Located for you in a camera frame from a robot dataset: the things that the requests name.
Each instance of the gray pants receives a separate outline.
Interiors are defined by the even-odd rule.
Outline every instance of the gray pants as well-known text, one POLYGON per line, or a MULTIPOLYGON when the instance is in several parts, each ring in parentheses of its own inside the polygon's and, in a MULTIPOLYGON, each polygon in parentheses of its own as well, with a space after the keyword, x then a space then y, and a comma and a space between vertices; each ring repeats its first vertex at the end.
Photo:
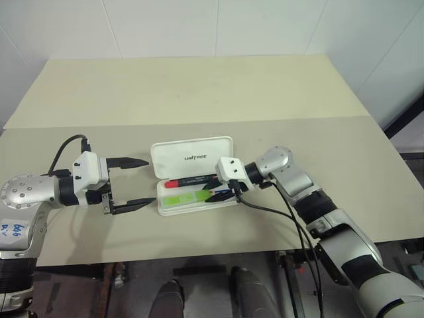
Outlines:
MULTIPOLYGON (((244 318, 280 318, 276 304, 259 279, 248 270, 233 271, 235 293, 244 318)), ((150 310, 149 318, 183 318, 184 297, 180 285, 170 280, 163 285, 150 310)))

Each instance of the white wall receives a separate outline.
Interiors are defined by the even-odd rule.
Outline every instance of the white wall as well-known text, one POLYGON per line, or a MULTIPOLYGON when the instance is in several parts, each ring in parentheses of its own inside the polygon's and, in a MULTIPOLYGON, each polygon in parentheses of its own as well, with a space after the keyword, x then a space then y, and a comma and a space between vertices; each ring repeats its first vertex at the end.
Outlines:
POLYGON ((0 0, 0 124, 48 58, 327 53, 386 126, 424 87, 424 0, 0 0))

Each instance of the red marker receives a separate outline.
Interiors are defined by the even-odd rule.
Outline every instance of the red marker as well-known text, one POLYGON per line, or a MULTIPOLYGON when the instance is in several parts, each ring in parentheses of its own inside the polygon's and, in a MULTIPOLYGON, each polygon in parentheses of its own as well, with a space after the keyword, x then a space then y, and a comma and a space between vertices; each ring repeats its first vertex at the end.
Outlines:
POLYGON ((195 184, 206 184, 216 178, 216 174, 208 174, 206 176, 189 177, 165 182, 165 187, 187 187, 195 184))

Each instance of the black cable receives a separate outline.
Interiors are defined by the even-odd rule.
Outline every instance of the black cable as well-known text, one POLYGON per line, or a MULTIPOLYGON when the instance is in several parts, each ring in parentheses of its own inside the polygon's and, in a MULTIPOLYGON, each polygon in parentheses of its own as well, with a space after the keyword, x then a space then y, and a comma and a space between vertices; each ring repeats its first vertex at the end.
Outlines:
POLYGON ((317 254, 315 253, 315 249, 312 247, 311 240, 310 240, 310 239, 309 239, 309 237, 307 236, 305 229, 304 229, 304 228, 303 228, 303 227, 299 224, 299 222, 297 221, 296 216, 294 215, 294 212, 293 212, 293 210, 292 210, 292 207, 291 207, 291 206, 290 206, 290 204, 288 203, 287 199, 284 197, 283 193, 281 192, 281 190, 278 188, 278 186, 277 186, 274 182, 272 182, 272 185, 273 185, 273 186, 277 189, 278 193, 281 195, 281 198, 284 200, 284 203, 286 204, 286 206, 287 206, 287 208, 288 208, 288 210, 289 210, 289 212, 290 212, 290 215, 291 215, 291 217, 293 218, 293 221, 294 221, 294 223, 295 223, 295 225, 296 225, 297 232, 299 233, 299 237, 300 237, 300 243, 301 243, 301 245, 302 245, 302 251, 303 251, 303 253, 304 253, 304 255, 305 255, 306 262, 307 262, 307 264, 308 264, 308 266, 309 266, 309 269, 311 270, 312 278, 313 278, 313 280, 314 280, 314 282, 315 282, 315 287, 317 288, 317 293, 318 293, 318 295, 317 295, 317 297, 318 297, 318 306, 319 306, 320 316, 321 316, 321 318, 323 318, 323 317, 324 317, 324 306, 323 306, 323 284, 322 284, 322 281, 321 281, 321 271, 319 270, 317 254), (316 280, 316 278, 315 278, 315 274, 313 273, 312 265, 310 264, 310 262, 311 262, 311 261, 310 261, 310 259, 309 259, 308 255, 307 255, 307 253, 306 253, 306 251, 305 251, 305 247, 304 247, 304 245, 302 244, 302 243, 303 243, 303 239, 302 239, 302 236, 300 235, 300 232, 299 232, 299 231, 302 231, 302 232, 303 232, 303 234, 305 235, 305 238, 306 238, 306 239, 307 239, 307 241, 308 241, 309 248, 310 248, 310 249, 311 249, 311 251, 312 251, 313 259, 314 259, 314 261, 315 261, 315 269, 316 269, 316 271, 317 271, 318 282, 317 282, 317 280, 316 280))
POLYGON ((48 170, 48 172, 47 172, 47 174, 49 175, 49 176, 51 176, 52 175, 52 173, 53 173, 53 170, 54 170, 54 167, 56 166, 56 164, 58 163, 58 160, 59 160, 59 158, 60 158, 60 155, 62 154, 62 152, 64 151, 64 149, 65 149, 65 147, 71 142, 71 141, 73 141, 73 140, 75 140, 75 139, 78 139, 78 138, 81 138, 82 139, 82 141, 81 141, 81 152, 83 152, 84 150, 87 150, 87 151, 90 151, 91 149, 90 149, 90 146, 89 146, 89 143, 88 143, 88 139, 87 139, 87 137, 86 136, 84 136, 83 134, 76 134, 76 135, 74 135, 74 136, 72 136, 72 137, 70 137, 70 138, 68 138, 68 139, 66 139, 65 141, 64 141, 64 143, 60 146, 60 148, 59 148, 59 150, 58 150, 58 152, 56 153, 56 155, 55 155, 55 157, 54 157, 54 159, 53 159, 53 162, 52 162, 52 165, 50 166, 50 169, 48 170))
POLYGON ((243 203, 244 205, 246 205, 248 207, 251 207, 253 209, 259 209, 259 210, 263 210, 263 211, 267 211, 267 212, 271 212, 271 213, 276 213, 276 214, 279 214, 279 215, 283 215, 284 217, 287 217, 288 219, 291 219, 295 223, 296 228, 298 229, 298 232, 297 233, 299 234, 299 238, 300 238, 300 241, 301 241, 302 251, 303 251, 303 253, 305 255, 305 258, 307 260, 307 265, 308 265, 309 269, 311 270, 311 275, 312 275, 313 281, 315 283, 315 288, 317 289, 317 293, 318 293, 318 306, 319 306, 319 311, 320 311, 320 317, 321 318, 324 318, 324 308, 323 308, 323 298, 322 298, 322 296, 323 296, 323 288, 322 288, 322 282, 321 282, 321 273, 319 271, 319 266, 318 266, 318 257, 317 257, 317 255, 315 253, 315 250, 313 248, 313 245, 312 245, 311 240, 307 236, 307 233, 306 233, 305 229, 299 224, 299 222, 295 218, 295 215, 293 213, 293 210, 290 207, 290 205, 287 202, 287 200, 285 199, 285 197, 282 195, 282 193, 277 188, 277 190, 280 193, 280 195, 282 195, 282 198, 284 200, 284 203, 287 205, 287 208, 289 209, 291 215, 288 215, 287 213, 284 213, 284 212, 281 212, 281 211, 278 211, 278 210, 275 210, 275 209, 270 209, 268 207, 261 207, 259 205, 251 204, 251 203, 245 201, 241 197, 242 192, 240 190, 240 185, 239 185, 239 183, 237 181, 234 182, 234 183, 232 183, 231 184, 231 187, 234 189, 234 192, 235 192, 235 195, 237 197, 237 200, 240 201, 241 203, 243 203), (315 272, 313 270, 312 264, 310 262, 310 259, 309 259, 308 255, 307 255, 306 248, 305 248, 305 245, 303 243, 303 237, 302 237, 302 235, 301 235, 300 232, 303 233, 303 235, 305 236, 305 238, 307 240, 307 243, 309 245, 309 248, 312 250, 313 258, 314 258, 314 261, 315 261, 315 264, 316 264, 318 280, 317 280, 317 278, 315 276, 315 272))
MULTIPOLYGON (((307 262, 307 264, 309 266, 309 269, 311 270, 312 278, 313 278, 313 281, 315 282, 315 287, 317 288, 317 292, 318 292, 318 289, 319 289, 319 280, 317 280, 317 278, 315 276, 315 273, 312 270, 311 259, 309 258, 309 255, 307 254, 307 252, 305 250, 305 244, 303 243, 303 236, 302 236, 302 232, 301 232, 302 226, 297 221, 296 216, 293 213, 292 207, 290 207, 289 203, 287 202, 287 199, 283 196, 283 194, 281 193, 280 189, 278 189, 277 185, 274 182, 272 182, 272 185, 277 189, 278 193, 281 195, 282 199, 284 200, 284 203, 287 205, 287 208, 288 208, 288 210, 290 212, 291 218, 292 218, 292 220, 293 220, 293 222, 294 222, 294 224, 296 226, 297 234, 299 235, 300 244, 302 246, 302 251, 303 251, 303 254, 305 255, 305 259, 306 259, 306 262, 307 262)), ((311 250, 313 250, 312 243, 309 240, 309 237, 305 233, 304 233, 304 235, 305 235, 305 238, 308 240, 309 248, 311 250)))

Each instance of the black metal frame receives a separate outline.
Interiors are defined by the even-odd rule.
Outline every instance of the black metal frame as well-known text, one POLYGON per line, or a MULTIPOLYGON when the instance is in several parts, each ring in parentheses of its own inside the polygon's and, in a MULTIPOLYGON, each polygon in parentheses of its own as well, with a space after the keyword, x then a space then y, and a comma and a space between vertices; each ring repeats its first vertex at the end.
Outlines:
POLYGON ((402 130, 406 125, 408 125, 416 116, 421 114, 424 111, 424 94, 408 107, 395 121, 390 123, 385 129, 384 133, 387 138, 395 136, 400 130, 402 130))

